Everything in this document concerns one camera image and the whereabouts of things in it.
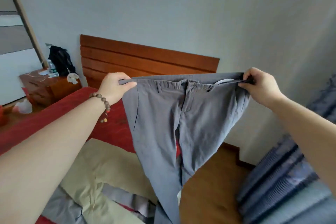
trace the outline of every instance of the bracelet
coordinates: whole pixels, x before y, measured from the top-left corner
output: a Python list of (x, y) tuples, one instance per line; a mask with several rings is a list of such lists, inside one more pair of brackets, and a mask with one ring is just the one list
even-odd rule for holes
[[(103, 98), (101, 94), (98, 94), (97, 92), (95, 93), (91, 93), (89, 98), (92, 98), (92, 97), (97, 97), (97, 98), (100, 98), (103, 102), (104, 102), (104, 105), (105, 105), (105, 114), (107, 116), (107, 114), (110, 112), (111, 110), (111, 106), (109, 105), (109, 103), (106, 101), (106, 98)], [(100, 120), (101, 123), (103, 122), (107, 122), (107, 118), (104, 118), (102, 120)]]

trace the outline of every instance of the person's left hand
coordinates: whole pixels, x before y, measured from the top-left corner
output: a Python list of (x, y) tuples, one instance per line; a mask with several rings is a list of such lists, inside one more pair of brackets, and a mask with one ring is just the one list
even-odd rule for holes
[(108, 73), (101, 82), (98, 93), (103, 98), (106, 98), (110, 105), (117, 103), (124, 93), (137, 85), (136, 82), (128, 82), (124, 85), (119, 85), (122, 79), (131, 79), (125, 73)]

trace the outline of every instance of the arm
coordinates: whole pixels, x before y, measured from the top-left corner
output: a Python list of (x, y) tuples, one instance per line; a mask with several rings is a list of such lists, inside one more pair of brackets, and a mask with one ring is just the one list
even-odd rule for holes
[[(99, 93), (110, 105), (136, 86), (108, 74)], [(0, 156), (0, 223), (35, 223), (105, 110), (91, 98)]]
[(268, 73), (251, 68), (255, 85), (239, 86), (249, 91), (258, 103), (271, 109), (284, 124), (319, 177), (336, 195), (336, 125), (284, 96)]

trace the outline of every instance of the wooden baseboard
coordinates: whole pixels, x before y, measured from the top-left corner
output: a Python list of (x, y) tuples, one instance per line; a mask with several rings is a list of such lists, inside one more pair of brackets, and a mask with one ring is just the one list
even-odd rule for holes
[(252, 169), (255, 168), (255, 165), (252, 165), (250, 163), (244, 162), (244, 161), (239, 159), (239, 151), (240, 151), (239, 147), (234, 146), (232, 144), (228, 144), (228, 143), (222, 143), (221, 147), (236, 152), (236, 165), (238, 167), (244, 167), (244, 168), (249, 169), (249, 170), (252, 170)]

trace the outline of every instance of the pants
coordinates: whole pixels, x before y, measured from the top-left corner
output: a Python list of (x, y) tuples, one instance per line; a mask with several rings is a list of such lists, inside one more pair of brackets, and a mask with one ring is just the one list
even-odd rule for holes
[(119, 82), (138, 83), (124, 94), (123, 103), (135, 151), (159, 200), (155, 224), (180, 223), (177, 194), (217, 151), (248, 105), (248, 92), (237, 86), (242, 76), (155, 75)]

